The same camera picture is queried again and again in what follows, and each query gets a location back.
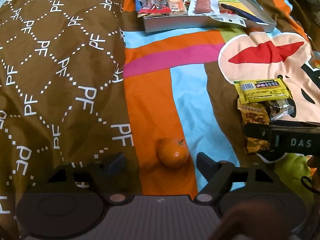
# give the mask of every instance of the cable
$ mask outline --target cable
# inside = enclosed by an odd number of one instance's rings
[[[314,194],[320,194],[320,191],[314,189],[313,187],[309,186],[305,180],[307,180],[310,184],[311,184],[311,179],[307,176],[302,176],[300,181],[301,181],[301,184],[309,191],[311,191],[312,193]]]

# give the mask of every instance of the snack tray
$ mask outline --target snack tray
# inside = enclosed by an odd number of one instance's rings
[[[238,1],[264,22],[264,24],[259,24],[245,19],[244,22],[247,28],[257,31],[264,31],[267,33],[271,33],[273,31],[273,29],[276,27],[276,23],[265,11],[261,9],[258,4],[252,0]],[[220,22],[206,15],[162,16],[143,18],[143,21],[147,33],[184,28],[245,28],[239,24]]]

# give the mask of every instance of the snack package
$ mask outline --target snack package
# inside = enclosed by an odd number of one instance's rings
[[[188,0],[183,0],[183,4],[184,4],[184,6],[185,6],[186,9],[187,9],[187,14],[188,14],[189,6],[190,6],[190,1],[188,1]]]
[[[259,123],[269,124],[270,119],[266,107],[260,103],[241,104],[238,98],[238,109],[241,112],[244,124]],[[270,144],[265,140],[247,137],[247,149],[249,154],[255,154],[260,151],[269,150]]]
[[[188,15],[218,15],[218,0],[191,0]]]
[[[263,102],[263,104],[267,108],[271,121],[275,121],[294,112],[294,107],[289,104],[287,99],[266,101]]]
[[[167,0],[168,1],[168,7],[170,8],[169,16],[175,16],[175,15],[187,15],[188,10],[184,4],[183,0]]]
[[[219,4],[219,11],[221,14],[235,14],[233,11],[225,9]]]
[[[139,0],[142,3],[142,8],[138,12],[138,18],[143,16],[156,17],[166,15],[171,12],[167,6],[167,0]]]
[[[292,94],[281,78],[234,81],[241,104],[292,99]]]

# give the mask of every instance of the orange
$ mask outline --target orange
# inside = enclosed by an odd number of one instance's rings
[[[159,147],[159,159],[169,168],[182,167],[189,158],[189,151],[184,139],[164,139]]]

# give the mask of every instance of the pink stripe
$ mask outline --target pink stripe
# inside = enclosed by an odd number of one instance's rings
[[[133,60],[124,66],[124,78],[188,64],[218,60],[224,44],[204,44],[179,50],[156,52]]]

